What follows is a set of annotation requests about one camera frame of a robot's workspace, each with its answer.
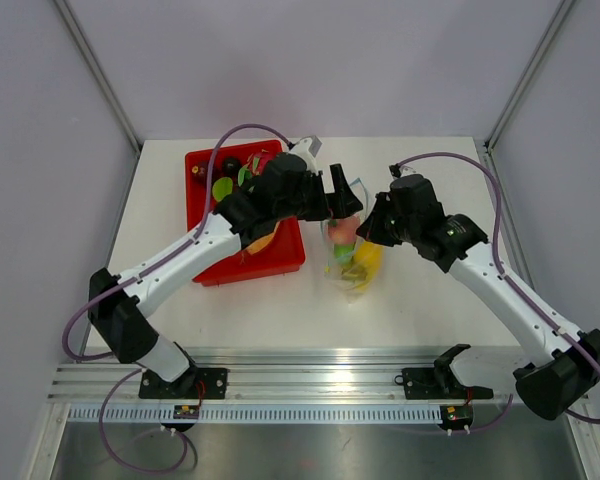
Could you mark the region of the yellow lemon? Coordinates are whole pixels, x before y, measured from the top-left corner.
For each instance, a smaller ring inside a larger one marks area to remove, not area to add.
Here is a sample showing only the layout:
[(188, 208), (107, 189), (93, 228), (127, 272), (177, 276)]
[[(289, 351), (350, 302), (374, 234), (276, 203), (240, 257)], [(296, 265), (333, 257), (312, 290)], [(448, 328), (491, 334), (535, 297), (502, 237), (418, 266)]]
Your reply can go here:
[(367, 271), (377, 272), (383, 262), (384, 248), (369, 241), (363, 241), (353, 255), (354, 263)]

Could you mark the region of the pink peach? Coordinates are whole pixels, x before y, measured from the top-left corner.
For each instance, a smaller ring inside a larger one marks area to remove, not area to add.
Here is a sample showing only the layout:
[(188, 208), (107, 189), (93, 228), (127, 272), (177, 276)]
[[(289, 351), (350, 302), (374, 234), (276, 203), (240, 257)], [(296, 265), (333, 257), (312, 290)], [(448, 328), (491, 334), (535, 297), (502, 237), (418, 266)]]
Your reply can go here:
[(327, 236), (334, 245), (352, 245), (356, 242), (356, 230), (359, 225), (357, 216), (333, 219), (328, 223)]

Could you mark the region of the yellow banana bunch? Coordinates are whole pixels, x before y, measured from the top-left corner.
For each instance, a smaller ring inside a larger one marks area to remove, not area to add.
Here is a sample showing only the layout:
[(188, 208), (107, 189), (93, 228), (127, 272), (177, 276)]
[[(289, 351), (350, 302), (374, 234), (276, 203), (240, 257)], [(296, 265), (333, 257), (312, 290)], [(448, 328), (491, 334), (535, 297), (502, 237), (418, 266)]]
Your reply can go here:
[(336, 278), (337, 284), (345, 292), (362, 294), (373, 282), (380, 269), (377, 272), (367, 271), (357, 266), (352, 257), (352, 261), (349, 264), (340, 268), (339, 275)]

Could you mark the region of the green cucumber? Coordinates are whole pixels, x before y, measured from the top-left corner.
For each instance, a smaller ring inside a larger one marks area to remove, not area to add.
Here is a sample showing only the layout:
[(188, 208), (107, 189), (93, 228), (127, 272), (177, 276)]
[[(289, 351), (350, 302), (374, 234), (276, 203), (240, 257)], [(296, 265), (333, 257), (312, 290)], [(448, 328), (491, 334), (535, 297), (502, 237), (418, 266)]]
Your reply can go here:
[(333, 246), (333, 255), (336, 262), (340, 265), (347, 265), (352, 261), (352, 257), (355, 252), (356, 244), (340, 245), (335, 244)]

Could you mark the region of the clear zip top bag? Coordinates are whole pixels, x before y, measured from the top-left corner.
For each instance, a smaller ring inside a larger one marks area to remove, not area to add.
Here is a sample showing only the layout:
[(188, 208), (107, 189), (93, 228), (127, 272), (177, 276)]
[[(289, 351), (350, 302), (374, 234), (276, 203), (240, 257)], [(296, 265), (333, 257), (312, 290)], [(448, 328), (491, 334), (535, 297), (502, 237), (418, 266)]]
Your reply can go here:
[(362, 209), (345, 219), (323, 221), (321, 234), (326, 250), (324, 276), (352, 304), (376, 279), (383, 265), (384, 250), (357, 235), (357, 229), (371, 212), (373, 198), (360, 178), (349, 186)]

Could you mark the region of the green star fruit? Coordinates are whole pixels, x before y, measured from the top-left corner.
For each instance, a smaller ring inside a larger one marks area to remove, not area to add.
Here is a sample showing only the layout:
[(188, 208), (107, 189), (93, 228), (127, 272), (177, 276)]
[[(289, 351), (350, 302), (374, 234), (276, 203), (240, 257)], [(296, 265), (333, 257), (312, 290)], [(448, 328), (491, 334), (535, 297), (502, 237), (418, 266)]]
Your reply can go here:
[(234, 190), (234, 182), (230, 177), (221, 177), (216, 180), (211, 189), (213, 199), (219, 203), (229, 196)]

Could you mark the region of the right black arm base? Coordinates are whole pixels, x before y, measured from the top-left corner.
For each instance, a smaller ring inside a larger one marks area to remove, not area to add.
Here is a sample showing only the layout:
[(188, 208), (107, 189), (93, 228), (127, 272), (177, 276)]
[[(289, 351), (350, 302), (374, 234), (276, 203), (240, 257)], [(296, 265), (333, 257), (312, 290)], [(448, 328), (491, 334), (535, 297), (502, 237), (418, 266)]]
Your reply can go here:
[(451, 370), (452, 361), (470, 349), (469, 344), (457, 344), (440, 354), (432, 364), (424, 367), (405, 367), (393, 381), (401, 386), (407, 400), (472, 400), (494, 398), (492, 389), (482, 386), (465, 386)]

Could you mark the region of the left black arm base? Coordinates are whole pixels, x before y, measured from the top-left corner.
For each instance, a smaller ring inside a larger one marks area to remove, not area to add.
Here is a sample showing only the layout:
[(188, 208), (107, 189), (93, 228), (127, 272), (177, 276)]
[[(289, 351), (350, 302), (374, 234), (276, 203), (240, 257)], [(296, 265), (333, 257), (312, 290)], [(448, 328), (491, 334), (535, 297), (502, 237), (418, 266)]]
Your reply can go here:
[(149, 370), (142, 374), (138, 396), (150, 400), (222, 400), (228, 374), (226, 368), (198, 367), (194, 377), (167, 382)]

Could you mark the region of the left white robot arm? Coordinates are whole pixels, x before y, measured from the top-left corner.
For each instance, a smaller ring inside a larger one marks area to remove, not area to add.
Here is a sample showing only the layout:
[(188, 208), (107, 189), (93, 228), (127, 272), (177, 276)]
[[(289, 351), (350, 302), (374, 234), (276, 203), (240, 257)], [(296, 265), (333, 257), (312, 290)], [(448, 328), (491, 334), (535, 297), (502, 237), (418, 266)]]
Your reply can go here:
[(343, 219), (363, 205), (342, 167), (330, 167), (334, 190), (298, 154), (280, 153), (262, 173), (219, 202), (184, 237), (145, 263), (113, 275), (101, 269), (90, 279), (88, 319), (122, 364), (137, 364), (161, 379), (175, 398), (196, 385), (194, 361), (149, 322), (174, 292), (208, 268), (273, 232), (288, 218)]

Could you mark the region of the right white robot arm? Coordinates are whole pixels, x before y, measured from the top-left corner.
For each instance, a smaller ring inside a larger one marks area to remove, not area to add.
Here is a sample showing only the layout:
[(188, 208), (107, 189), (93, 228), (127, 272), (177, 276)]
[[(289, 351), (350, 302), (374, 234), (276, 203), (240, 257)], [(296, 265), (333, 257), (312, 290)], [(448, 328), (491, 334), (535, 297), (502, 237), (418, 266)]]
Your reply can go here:
[(584, 331), (559, 315), (506, 268), (495, 243), (464, 214), (448, 215), (420, 174), (394, 180), (375, 197), (361, 238), (382, 246), (412, 245), (468, 288), (504, 324), (528, 363), (515, 390), (537, 416), (554, 420), (600, 382), (600, 330)]

